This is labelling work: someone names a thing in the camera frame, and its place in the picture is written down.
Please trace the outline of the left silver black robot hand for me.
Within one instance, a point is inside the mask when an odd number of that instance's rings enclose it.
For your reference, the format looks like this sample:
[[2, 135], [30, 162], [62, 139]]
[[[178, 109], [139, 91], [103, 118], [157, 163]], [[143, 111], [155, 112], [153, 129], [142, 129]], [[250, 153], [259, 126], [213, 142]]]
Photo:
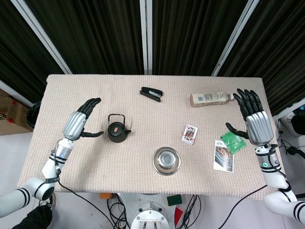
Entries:
[[84, 131], [84, 126], [91, 115], [94, 107], [101, 102], [101, 98], [92, 98], [87, 100], [82, 106], [79, 107], [79, 109], [75, 112], [73, 112], [67, 123], [64, 126], [63, 129], [63, 135], [65, 138], [76, 141], [80, 137], [99, 137], [104, 132], [100, 131], [97, 133], [89, 133]]

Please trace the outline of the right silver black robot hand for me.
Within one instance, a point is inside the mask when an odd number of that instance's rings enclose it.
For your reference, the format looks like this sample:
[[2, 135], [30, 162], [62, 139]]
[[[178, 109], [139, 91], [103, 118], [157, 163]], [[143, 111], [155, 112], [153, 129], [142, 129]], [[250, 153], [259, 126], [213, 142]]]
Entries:
[[264, 146], [274, 138], [271, 121], [263, 109], [261, 100], [253, 90], [237, 89], [233, 94], [246, 125], [246, 131], [236, 130], [230, 123], [226, 127], [233, 134], [248, 139], [252, 145]]

